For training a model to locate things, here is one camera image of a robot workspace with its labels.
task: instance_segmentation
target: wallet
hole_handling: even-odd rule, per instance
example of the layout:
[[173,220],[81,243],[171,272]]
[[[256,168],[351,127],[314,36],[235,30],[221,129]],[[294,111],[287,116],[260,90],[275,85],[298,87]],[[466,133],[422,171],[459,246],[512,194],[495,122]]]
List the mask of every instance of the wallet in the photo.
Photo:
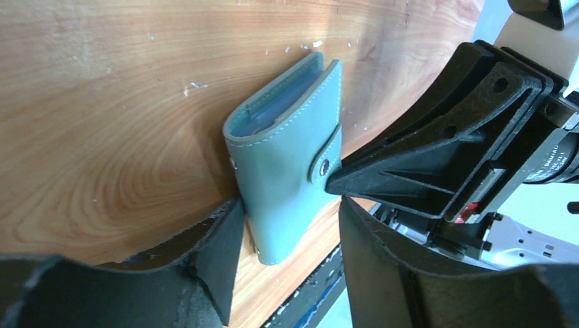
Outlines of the wallet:
[[310,53],[244,101],[223,135],[259,261],[291,254],[319,211],[337,196],[326,180],[341,167],[338,60],[324,70]]

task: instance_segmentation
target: wood grain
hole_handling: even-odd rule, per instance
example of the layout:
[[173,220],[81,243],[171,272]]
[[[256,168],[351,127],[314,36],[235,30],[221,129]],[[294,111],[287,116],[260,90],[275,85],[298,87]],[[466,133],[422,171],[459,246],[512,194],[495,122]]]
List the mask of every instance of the wood grain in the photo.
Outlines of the wood grain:
[[[236,193],[225,118],[317,40],[344,62],[351,153],[424,92],[482,4],[3,1],[0,251],[118,261],[199,221]],[[261,266],[245,244],[234,327],[262,323],[260,306],[278,306],[335,246],[335,218],[321,218],[283,266]]]
[[[374,205],[369,200],[357,202],[367,210]],[[338,209],[339,201],[329,203],[310,225],[295,251],[280,265],[259,263],[249,229],[245,230],[230,327],[261,326],[320,265],[340,240]]]

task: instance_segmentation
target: stitching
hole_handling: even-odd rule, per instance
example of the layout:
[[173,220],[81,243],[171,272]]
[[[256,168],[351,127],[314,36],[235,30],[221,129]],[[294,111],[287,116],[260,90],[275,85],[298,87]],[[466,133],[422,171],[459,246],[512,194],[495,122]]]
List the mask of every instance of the stitching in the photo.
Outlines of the stitching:
[[[342,91],[342,83],[341,83],[341,79],[339,78],[341,77],[341,73],[338,74],[338,101],[337,103],[337,108],[336,108],[336,123],[339,124],[340,123],[340,95],[341,95],[341,91]],[[321,161],[321,163],[324,162],[324,157],[326,156],[326,154],[328,154],[330,152],[330,149],[332,149],[332,147],[334,147],[336,145],[336,140],[332,141],[332,143],[329,145],[328,149],[326,149],[325,152],[322,153],[322,155],[320,156],[319,160]],[[334,164],[340,159],[340,153],[338,152],[338,155],[330,162],[330,164],[328,165],[328,173],[330,172],[330,169],[334,166]],[[318,165],[316,165],[316,171],[314,171],[314,174],[316,174],[316,178],[315,181],[319,182],[320,179],[322,179],[322,176],[320,175],[320,169],[317,168]]]
[[258,105],[262,104],[264,101],[268,100],[269,96],[271,96],[271,94],[273,94],[274,92],[276,92],[279,88],[281,87],[285,87],[286,85],[290,84],[292,81],[292,79],[294,77],[296,77],[296,75],[300,74],[301,72],[308,70],[311,68],[311,66],[314,66],[315,62],[312,60],[310,62],[308,62],[307,64],[305,64],[302,68],[297,69],[295,72],[291,73],[289,76],[287,76],[280,84],[276,85],[275,87],[273,87],[273,89],[271,89],[269,92],[267,92],[266,94],[264,94],[263,96],[259,97],[259,99],[257,101],[255,101],[254,103],[252,103],[251,105],[249,105],[247,108],[248,109],[253,109],[255,107],[257,107]]
[[[291,118],[290,120],[288,120],[287,123],[285,123],[278,131],[276,131],[276,133],[272,134],[271,136],[269,136],[269,137],[267,137],[267,138],[265,138],[265,139],[256,141],[256,142],[254,142],[254,143],[248,143],[247,145],[236,145],[236,144],[230,142],[229,140],[227,140],[227,143],[228,143],[229,145],[233,146],[233,147],[242,148],[242,147],[250,147],[250,146],[258,145],[258,144],[260,144],[260,143],[262,143],[262,142],[270,141],[273,137],[275,137],[276,135],[278,135],[281,131],[285,130],[285,128],[287,128],[301,113],[303,113],[303,112],[309,107],[309,105],[310,105],[311,102],[317,97],[317,95],[326,87],[326,85],[327,85],[328,83],[330,83],[330,81],[332,81],[332,79],[333,79],[333,77],[334,77],[334,74],[335,74],[335,71],[332,72],[332,74],[330,74],[330,76],[328,76],[328,79],[320,86],[320,88],[314,92],[314,94],[313,94],[313,95],[310,97],[310,99],[306,102],[306,104],[303,106],[303,108],[300,109],[294,116],[292,116],[292,118]],[[341,79],[340,79],[340,77],[341,77],[341,72],[338,70],[338,104],[337,104],[337,107],[338,107],[337,119],[338,119],[338,120],[339,120],[339,115],[340,115],[340,111],[339,111],[339,108],[340,108],[339,99],[340,99],[340,94],[341,94]]]

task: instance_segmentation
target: wooden surface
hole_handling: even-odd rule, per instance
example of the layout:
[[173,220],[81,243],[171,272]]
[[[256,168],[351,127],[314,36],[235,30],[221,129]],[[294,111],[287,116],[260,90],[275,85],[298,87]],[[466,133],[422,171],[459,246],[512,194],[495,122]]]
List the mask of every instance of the wooden surface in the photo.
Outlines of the wooden surface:
[[[318,40],[344,62],[351,153],[434,80],[482,3],[3,1],[0,251],[119,261],[199,221],[236,193],[221,124]],[[336,245],[335,217],[276,268],[248,240],[232,327],[262,323],[299,285]]]

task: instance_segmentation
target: white paint speck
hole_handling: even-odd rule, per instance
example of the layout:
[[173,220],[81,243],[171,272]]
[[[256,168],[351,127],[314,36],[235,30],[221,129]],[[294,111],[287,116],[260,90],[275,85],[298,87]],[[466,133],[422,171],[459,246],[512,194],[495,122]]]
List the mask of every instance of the white paint speck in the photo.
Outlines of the white paint speck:
[[336,254],[338,254],[338,252],[340,251],[340,249],[341,249],[341,248],[336,248],[336,249],[334,249],[334,251],[332,252],[332,255],[330,256],[330,260],[333,259]]
[[277,309],[277,312],[275,312],[275,313],[277,313],[277,315],[280,315],[280,314],[283,313],[283,311],[285,310],[285,308],[287,308],[287,305],[282,305],[282,306],[279,307],[279,309]]
[[190,83],[195,89],[203,89],[204,87],[207,87],[206,84],[197,84],[195,82],[191,82]]

